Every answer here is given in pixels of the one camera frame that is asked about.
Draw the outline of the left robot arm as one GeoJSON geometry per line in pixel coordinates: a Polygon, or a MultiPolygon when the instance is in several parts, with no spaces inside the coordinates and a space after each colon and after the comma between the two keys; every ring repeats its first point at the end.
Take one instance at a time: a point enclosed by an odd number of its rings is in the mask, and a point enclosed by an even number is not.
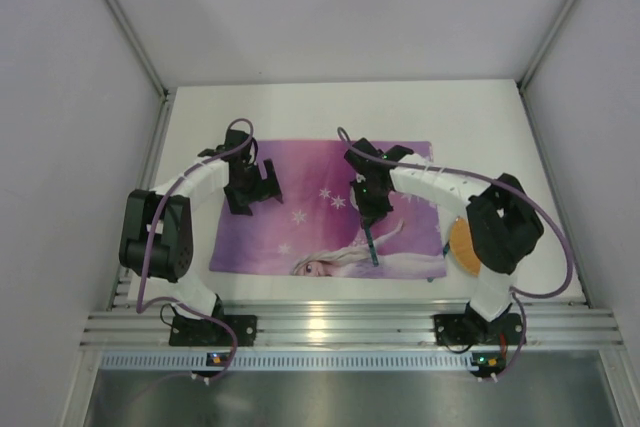
{"type": "Polygon", "coordinates": [[[201,151],[186,171],[128,195],[119,262],[139,278],[137,313],[166,302],[188,318],[214,316],[219,297],[192,265],[196,256],[192,217],[220,192],[230,213],[239,216],[251,216],[256,202],[282,202],[273,162],[267,159],[260,168],[257,153],[251,130],[228,127],[224,142],[201,151]]]}

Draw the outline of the purple Frozen placemat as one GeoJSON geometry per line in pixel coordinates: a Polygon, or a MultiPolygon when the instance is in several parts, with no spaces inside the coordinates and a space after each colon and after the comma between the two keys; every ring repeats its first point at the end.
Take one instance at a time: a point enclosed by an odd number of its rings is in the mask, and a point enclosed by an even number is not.
{"type": "Polygon", "coordinates": [[[255,203],[252,216],[223,207],[210,270],[376,280],[432,280],[446,274],[437,206],[393,192],[393,211],[372,226],[372,264],[350,182],[354,169],[337,140],[262,140],[284,203],[255,203]]]}

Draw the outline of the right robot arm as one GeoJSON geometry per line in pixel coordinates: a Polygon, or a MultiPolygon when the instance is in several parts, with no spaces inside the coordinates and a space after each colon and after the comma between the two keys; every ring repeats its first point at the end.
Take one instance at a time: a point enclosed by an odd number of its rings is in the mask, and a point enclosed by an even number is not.
{"type": "Polygon", "coordinates": [[[393,192],[433,202],[464,218],[480,260],[467,310],[487,323],[502,317],[510,308],[516,268],[544,233],[518,180],[509,175],[473,179],[469,173],[435,167],[407,147],[395,145],[384,152],[365,138],[346,146],[344,158],[358,174],[352,189],[364,231],[369,233],[392,211],[393,192]]]}

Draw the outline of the woven wicker plate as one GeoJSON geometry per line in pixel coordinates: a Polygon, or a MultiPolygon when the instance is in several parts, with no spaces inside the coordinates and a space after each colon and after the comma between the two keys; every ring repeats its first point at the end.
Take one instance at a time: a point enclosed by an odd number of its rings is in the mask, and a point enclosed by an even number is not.
{"type": "Polygon", "coordinates": [[[467,274],[477,277],[481,261],[474,251],[471,231],[466,219],[458,217],[453,222],[449,231],[448,246],[456,265],[467,274]]]}

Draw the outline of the spoon with teal handle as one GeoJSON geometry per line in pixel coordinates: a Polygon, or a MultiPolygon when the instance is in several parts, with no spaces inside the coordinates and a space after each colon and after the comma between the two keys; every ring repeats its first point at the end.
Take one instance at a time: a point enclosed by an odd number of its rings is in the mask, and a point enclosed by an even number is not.
{"type": "Polygon", "coordinates": [[[371,256],[372,264],[377,267],[379,265],[379,259],[377,255],[377,249],[375,246],[375,239],[371,231],[372,222],[370,220],[364,220],[363,222],[363,231],[365,233],[365,237],[367,240],[367,245],[369,249],[369,253],[371,256]]]}

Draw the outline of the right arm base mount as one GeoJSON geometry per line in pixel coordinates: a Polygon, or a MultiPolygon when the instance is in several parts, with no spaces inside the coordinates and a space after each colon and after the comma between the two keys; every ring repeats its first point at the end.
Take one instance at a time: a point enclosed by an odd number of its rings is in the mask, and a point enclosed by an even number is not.
{"type": "Polygon", "coordinates": [[[507,313],[492,322],[471,314],[437,314],[433,322],[436,344],[441,347],[511,347],[524,334],[522,317],[516,313],[507,313]]]}

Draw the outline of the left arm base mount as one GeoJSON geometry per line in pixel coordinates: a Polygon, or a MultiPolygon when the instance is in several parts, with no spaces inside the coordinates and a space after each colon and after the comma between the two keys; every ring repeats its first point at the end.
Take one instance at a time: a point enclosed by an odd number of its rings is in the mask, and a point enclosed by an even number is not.
{"type": "MultiPolygon", "coordinates": [[[[254,315],[226,315],[223,318],[236,334],[239,347],[254,345],[258,318],[254,315]]],[[[175,316],[168,341],[172,347],[230,347],[231,335],[221,326],[208,320],[175,316]]]]}

